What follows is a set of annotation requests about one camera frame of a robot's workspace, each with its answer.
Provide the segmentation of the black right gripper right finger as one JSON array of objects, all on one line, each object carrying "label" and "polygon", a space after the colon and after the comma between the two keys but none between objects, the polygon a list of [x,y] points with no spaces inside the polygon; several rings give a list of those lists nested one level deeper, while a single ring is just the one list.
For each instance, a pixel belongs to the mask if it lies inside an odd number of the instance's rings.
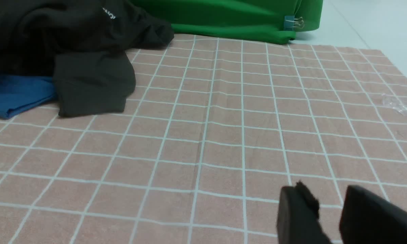
[{"label": "black right gripper right finger", "polygon": [[359,185],[349,185],[339,222],[344,244],[407,244],[407,211]]}]

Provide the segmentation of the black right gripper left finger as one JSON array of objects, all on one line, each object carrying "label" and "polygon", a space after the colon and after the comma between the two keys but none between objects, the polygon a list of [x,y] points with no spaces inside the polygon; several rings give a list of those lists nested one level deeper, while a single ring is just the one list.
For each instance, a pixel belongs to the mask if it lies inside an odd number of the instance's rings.
[{"label": "black right gripper left finger", "polygon": [[280,244],[330,244],[319,221],[320,203],[301,181],[280,191],[277,235]]}]

